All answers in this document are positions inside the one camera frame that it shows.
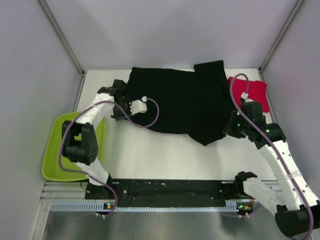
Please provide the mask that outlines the black t shirt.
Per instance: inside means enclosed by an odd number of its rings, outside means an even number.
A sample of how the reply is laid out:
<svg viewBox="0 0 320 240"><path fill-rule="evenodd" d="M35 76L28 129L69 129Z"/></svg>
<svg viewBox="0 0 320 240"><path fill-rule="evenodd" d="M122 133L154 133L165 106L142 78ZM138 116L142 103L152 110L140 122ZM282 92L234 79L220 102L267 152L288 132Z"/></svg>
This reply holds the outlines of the black t shirt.
<svg viewBox="0 0 320 240"><path fill-rule="evenodd" d="M235 110L224 62L200 63L193 69L133 67L125 97L149 100L147 112L131 120L155 132L188 135L203 146L223 139Z"/></svg>

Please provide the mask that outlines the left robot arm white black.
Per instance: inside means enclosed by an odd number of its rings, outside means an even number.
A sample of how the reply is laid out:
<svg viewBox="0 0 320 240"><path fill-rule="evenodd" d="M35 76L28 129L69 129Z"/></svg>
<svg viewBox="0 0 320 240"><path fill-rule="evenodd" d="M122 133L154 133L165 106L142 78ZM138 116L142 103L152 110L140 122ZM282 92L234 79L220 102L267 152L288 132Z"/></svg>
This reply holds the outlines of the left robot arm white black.
<svg viewBox="0 0 320 240"><path fill-rule="evenodd" d="M108 183L110 174L98 159L96 129L109 111L117 121L131 115L131 101L125 98L126 88L127 84L119 79L114 80L111 87L101 87L91 104L73 121L64 121L61 129L59 165L62 165L62 156L76 164L80 170L73 172L87 175L89 182L96 186L97 194L105 199L113 194L114 187Z"/></svg>

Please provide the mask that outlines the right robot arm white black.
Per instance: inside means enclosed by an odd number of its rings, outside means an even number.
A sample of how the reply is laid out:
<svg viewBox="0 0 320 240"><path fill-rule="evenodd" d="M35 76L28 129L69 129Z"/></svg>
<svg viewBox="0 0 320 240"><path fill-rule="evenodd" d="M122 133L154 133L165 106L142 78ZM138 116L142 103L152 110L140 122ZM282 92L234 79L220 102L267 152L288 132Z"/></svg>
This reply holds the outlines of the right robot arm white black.
<svg viewBox="0 0 320 240"><path fill-rule="evenodd" d="M281 194L267 186L253 172L239 172L234 179L233 192L239 198L250 196L273 216L283 235L294 240L304 234L311 237L320 227L320 198L309 187L296 165L286 136L277 123L267 123L262 105L242 99L231 113L224 129L226 135L247 138L270 166Z"/></svg>

